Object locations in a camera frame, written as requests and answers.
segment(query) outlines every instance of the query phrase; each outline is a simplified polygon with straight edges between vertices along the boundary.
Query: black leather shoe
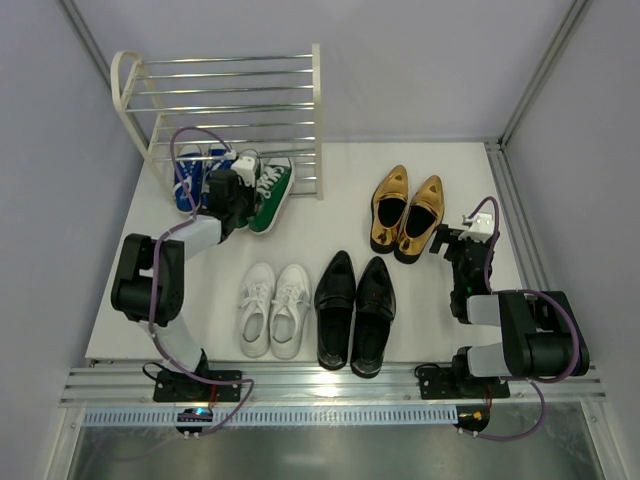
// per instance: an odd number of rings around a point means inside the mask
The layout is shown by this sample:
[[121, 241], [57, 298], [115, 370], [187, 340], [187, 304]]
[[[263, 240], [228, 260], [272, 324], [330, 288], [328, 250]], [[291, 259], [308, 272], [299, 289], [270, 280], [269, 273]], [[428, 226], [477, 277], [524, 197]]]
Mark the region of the black leather shoe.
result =
[[351, 258], [340, 250], [324, 271], [314, 299], [318, 317], [318, 363], [327, 370], [338, 370], [347, 363], [355, 295]]
[[356, 293], [356, 328], [351, 370], [362, 378], [380, 372], [391, 324], [396, 316], [396, 296], [384, 261], [374, 257], [367, 265]]

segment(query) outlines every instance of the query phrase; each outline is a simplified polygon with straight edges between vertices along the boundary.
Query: white platform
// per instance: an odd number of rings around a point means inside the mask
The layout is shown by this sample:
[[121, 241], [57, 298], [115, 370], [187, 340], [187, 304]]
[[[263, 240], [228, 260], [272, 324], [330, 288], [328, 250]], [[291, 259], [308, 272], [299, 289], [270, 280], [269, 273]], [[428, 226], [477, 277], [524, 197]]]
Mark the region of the white platform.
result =
[[[428, 176], [440, 175], [446, 203], [444, 221], [455, 227], [482, 198], [496, 195], [481, 143], [325, 144], [325, 200], [290, 199], [269, 234], [234, 232], [220, 246], [187, 263], [187, 324], [211, 360], [249, 360], [238, 344], [235, 299], [243, 275], [254, 263], [270, 261], [276, 273], [289, 263], [301, 263], [315, 286], [334, 253], [344, 249], [351, 255], [359, 277], [374, 255], [369, 247], [371, 195], [381, 178], [398, 163], [407, 167], [412, 193]], [[157, 237], [182, 220], [184, 217], [163, 196], [149, 169], [143, 168], [122, 237], [134, 232]], [[444, 248], [438, 256], [425, 252], [414, 265], [397, 262], [393, 254], [383, 256], [397, 299], [385, 360], [450, 361], [459, 347], [500, 341], [498, 328], [461, 325], [451, 316], [449, 292], [453, 280], [451, 265], [442, 258], [443, 253]], [[115, 266], [114, 262], [86, 356], [159, 358], [145, 332], [111, 307]], [[493, 263], [492, 286], [521, 286], [504, 224]], [[294, 361], [315, 359], [316, 318], [311, 310], [303, 345]], [[274, 360], [268, 353], [258, 361]]]

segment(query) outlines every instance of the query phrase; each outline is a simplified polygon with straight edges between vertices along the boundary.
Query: white wall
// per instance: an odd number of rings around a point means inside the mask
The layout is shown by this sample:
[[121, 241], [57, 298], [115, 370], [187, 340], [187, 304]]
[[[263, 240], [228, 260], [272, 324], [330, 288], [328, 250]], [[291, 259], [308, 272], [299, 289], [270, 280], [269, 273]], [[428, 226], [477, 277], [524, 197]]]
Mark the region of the white wall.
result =
[[42, 473], [140, 161], [55, 2], [0, 16], [0, 465]]
[[594, 2], [509, 148], [556, 283], [572, 299], [636, 462], [639, 46], [640, 3]]
[[325, 135], [496, 137], [571, 0], [76, 0], [107, 59], [322, 47]]

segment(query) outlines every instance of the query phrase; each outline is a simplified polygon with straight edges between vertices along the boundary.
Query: blue sneaker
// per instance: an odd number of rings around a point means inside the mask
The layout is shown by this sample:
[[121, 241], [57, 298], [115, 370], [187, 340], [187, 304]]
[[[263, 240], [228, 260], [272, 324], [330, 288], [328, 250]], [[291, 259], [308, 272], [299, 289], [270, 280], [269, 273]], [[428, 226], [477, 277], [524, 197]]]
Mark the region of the blue sneaker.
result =
[[224, 147], [211, 148], [209, 150], [209, 157], [214, 157], [213, 160], [209, 160], [206, 162], [204, 166], [204, 175], [202, 176], [202, 205], [204, 208], [209, 206], [209, 185], [207, 184], [207, 180], [209, 180], [209, 175], [211, 172], [215, 170], [228, 170], [233, 165], [233, 161], [235, 160], [235, 151], [232, 149], [231, 152], [227, 152]]
[[[180, 155], [177, 158], [178, 169], [191, 191], [196, 207], [200, 206], [203, 162], [200, 160], [183, 159], [201, 156], [202, 152], [200, 152], [200, 148], [197, 145], [186, 145], [182, 150], [180, 150]], [[176, 207], [178, 207], [178, 210], [184, 213], [191, 213], [192, 208], [191, 203], [189, 202], [189, 195], [184, 191], [184, 188], [182, 188], [182, 184], [180, 183], [176, 173], [173, 175], [173, 194], [176, 198]]]

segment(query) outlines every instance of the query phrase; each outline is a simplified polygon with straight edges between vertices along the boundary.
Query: metal shoe rack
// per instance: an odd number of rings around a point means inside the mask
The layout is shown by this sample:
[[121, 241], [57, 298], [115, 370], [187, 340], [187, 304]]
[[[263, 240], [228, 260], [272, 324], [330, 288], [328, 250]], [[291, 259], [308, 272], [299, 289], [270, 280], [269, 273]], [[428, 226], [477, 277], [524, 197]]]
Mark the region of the metal shoe rack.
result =
[[[322, 199], [319, 45], [296, 55], [151, 61], [118, 52], [111, 63], [111, 92], [118, 115], [172, 201], [169, 142], [185, 126], [210, 129], [238, 152], [254, 148], [265, 160], [291, 158], [296, 169], [291, 195]], [[188, 132], [176, 141], [176, 150], [190, 144], [202, 151], [190, 160], [213, 159], [212, 139]]]

